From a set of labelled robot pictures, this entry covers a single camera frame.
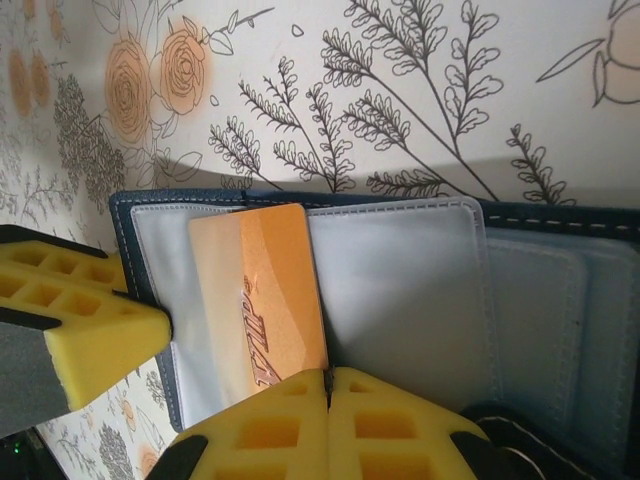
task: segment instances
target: orange card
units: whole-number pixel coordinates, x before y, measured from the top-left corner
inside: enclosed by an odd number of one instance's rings
[[[327,368],[307,216],[300,205],[192,220],[191,244],[229,405]]]

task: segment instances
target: floral wallpaper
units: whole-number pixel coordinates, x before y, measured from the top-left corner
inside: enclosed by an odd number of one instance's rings
[[[115,250],[120,189],[640,206],[640,0],[0,0],[0,218]],[[173,438],[149,362],[41,427],[71,478]]]

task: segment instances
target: leather wallet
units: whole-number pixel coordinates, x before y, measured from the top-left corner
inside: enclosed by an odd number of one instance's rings
[[[188,221],[283,203],[308,209],[332,364],[457,411],[504,402],[611,471],[638,473],[638,211],[218,189],[118,193],[111,211],[129,292],[172,316],[172,344],[157,360],[177,431],[228,406],[206,373],[212,356]]]

